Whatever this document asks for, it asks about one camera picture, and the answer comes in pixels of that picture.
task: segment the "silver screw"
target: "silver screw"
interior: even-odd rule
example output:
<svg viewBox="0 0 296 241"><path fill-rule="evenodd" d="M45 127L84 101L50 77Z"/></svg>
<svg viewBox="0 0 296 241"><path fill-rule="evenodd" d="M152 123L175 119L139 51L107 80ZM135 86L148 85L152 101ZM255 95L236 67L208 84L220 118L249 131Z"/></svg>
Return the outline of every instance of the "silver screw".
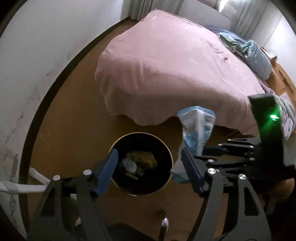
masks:
<svg viewBox="0 0 296 241"><path fill-rule="evenodd" d="M209 169L207 170L207 172L210 173L210 174L215 174L215 173L216 173L216 169L214 169L214 168L209 168Z"/></svg>
<svg viewBox="0 0 296 241"><path fill-rule="evenodd" d="M88 176L90 174L91 174L91 170L90 169L86 169L86 170L83 171L83 175Z"/></svg>
<svg viewBox="0 0 296 241"><path fill-rule="evenodd" d="M239 179L245 180L247 177L245 174L239 174Z"/></svg>
<svg viewBox="0 0 296 241"><path fill-rule="evenodd" d="M53 178L52 178L54 181L58 181L61 179L61 176L60 175L55 175Z"/></svg>

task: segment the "green led light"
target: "green led light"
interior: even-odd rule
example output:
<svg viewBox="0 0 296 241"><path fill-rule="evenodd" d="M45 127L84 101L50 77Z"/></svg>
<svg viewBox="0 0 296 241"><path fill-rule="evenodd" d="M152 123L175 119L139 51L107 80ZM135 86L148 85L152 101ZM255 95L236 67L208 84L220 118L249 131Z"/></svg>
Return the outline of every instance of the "green led light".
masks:
<svg viewBox="0 0 296 241"><path fill-rule="evenodd" d="M277 117L276 115L271 115L270 118L271 118L273 121L276 121L276 119L279 119L279 117Z"/></svg>

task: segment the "gold rim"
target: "gold rim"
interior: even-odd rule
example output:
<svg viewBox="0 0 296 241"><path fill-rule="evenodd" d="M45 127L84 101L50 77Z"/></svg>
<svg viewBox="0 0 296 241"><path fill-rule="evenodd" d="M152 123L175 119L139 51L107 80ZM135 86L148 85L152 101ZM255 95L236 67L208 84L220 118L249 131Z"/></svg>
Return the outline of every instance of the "gold rim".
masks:
<svg viewBox="0 0 296 241"><path fill-rule="evenodd" d="M150 136L155 137L156 139L159 139L158 137L156 137L156 136L154 136L154 135L152 135L152 134L149 134L149 133L145 133L145 132L133 132L133 133L129 133L129 134L126 134L126 135L124 135L124 136L118 138L118 139L113 143L113 145L111 146L111 148L110 148L108 154L110 153L110 151L112 150L112 148L115 146L115 144L116 144L120 139L122 139L122 138L124 138L124 137L126 137L126 136L128 136L128 135L131 135L131 134L137 134L137 133L147 134L147 135L150 135ZM171 154L171 152L170 152L170 149L167 147L167 145L166 145L161 139L159 139L159 140L160 140L160 141L165 145L165 147L167 148L167 150L168 150L168 152L169 152L169 154L170 154L170 159L172 160L172 167L173 167L173 166L174 166L174 161L173 161L173 156L172 156L172 154ZM168 182L170 181L171 177L172 177L172 174L170 173L170 177L169 177L168 181L167 181L167 182L166 182L166 183L165 183L160 189L158 189L157 191L160 191L161 189L163 189L163 188L168 184ZM135 197L149 196L149 195L152 195L152 194L154 194L154 193L157 192L157 191L155 191L155 192L152 192L152 193L149 193L149 194L139 194L139 195L132 194L132 193L126 191L126 190L123 190L121 187L119 187L119 186L116 184L116 182L113 180L113 177L111 178L111 180L112 180L112 182L115 184L115 186L117 186L120 190L124 191L125 193L127 193L128 195L131 195L131 196L135 196Z"/></svg>

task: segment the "white cable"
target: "white cable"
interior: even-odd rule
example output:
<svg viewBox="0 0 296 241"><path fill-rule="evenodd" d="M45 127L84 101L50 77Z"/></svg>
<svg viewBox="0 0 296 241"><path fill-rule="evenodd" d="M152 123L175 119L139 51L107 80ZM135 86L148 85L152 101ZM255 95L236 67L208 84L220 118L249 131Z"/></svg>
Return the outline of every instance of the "white cable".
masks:
<svg viewBox="0 0 296 241"><path fill-rule="evenodd" d="M0 182L0 191L8 194L44 192L46 188L47 185L25 185L7 181Z"/></svg>
<svg viewBox="0 0 296 241"><path fill-rule="evenodd" d="M50 180L47 177L41 175L38 171L36 171L32 167L29 168L29 174L31 177L37 179L39 182L41 182L44 185L48 185L50 182Z"/></svg>

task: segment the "blue bedding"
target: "blue bedding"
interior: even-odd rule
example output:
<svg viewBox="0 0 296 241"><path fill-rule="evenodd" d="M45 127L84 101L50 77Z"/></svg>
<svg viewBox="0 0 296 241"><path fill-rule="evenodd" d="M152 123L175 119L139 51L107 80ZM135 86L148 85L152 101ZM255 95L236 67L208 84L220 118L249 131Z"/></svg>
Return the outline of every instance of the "blue bedding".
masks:
<svg viewBox="0 0 296 241"><path fill-rule="evenodd" d="M207 29L210 30L210 31L212 31L215 34L226 33L230 37L232 37L234 40L236 40L239 44L246 43L246 40L245 39L242 39L240 36L236 35L235 33L231 32L229 30L219 29L219 28L215 28L215 27L207 27Z"/></svg>
<svg viewBox="0 0 296 241"><path fill-rule="evenodd" d="M254 40L248 40L245 43L241 43L231 37L228 33L220 32L217 35L224 46L245 61L250 69L261 80L265 81L269 78L272 71L271 63Z"/></svg>

